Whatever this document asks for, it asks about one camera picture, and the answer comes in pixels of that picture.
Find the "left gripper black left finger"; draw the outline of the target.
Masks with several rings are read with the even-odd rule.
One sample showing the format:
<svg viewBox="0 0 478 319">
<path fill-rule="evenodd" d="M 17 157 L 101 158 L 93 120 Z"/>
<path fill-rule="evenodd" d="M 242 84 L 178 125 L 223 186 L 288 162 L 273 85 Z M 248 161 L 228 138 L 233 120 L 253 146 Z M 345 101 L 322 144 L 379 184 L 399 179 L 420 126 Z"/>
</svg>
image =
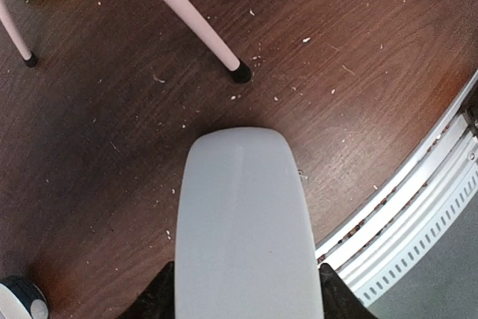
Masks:
<svg viewBox="0 0 478 319">
<path fill-rule="evenodd" d="M 174 262 L 169 261 L 119 318 L 161 319 L 174 317 Z"/>
</svg>

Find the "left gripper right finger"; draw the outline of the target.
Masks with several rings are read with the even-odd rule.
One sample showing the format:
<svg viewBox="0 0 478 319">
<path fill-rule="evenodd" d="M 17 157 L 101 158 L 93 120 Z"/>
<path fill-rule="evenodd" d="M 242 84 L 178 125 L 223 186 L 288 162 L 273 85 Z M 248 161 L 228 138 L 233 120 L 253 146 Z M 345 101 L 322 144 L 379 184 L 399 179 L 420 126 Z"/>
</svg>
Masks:
<svg viewBox="0 0 478 319">
<path fill-rule="evenodd" d="M 319 268 L 325 319 L 376 319 L 327 264 Z"/>
</svg>

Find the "white metronome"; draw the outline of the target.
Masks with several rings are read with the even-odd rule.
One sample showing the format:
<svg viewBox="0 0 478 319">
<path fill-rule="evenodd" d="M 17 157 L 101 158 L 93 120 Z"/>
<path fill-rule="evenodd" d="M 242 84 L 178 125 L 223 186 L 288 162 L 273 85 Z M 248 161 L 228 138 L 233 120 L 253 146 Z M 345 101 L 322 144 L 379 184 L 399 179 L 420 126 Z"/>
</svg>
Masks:
<svg viewBox="0 0 478 319">
<path fill-rule="evenodd" d="M 196 140 L 180 190 L 177 318 L 321 318 L 314 236 L 286 139 L 230 128 Z"/>
</svg>

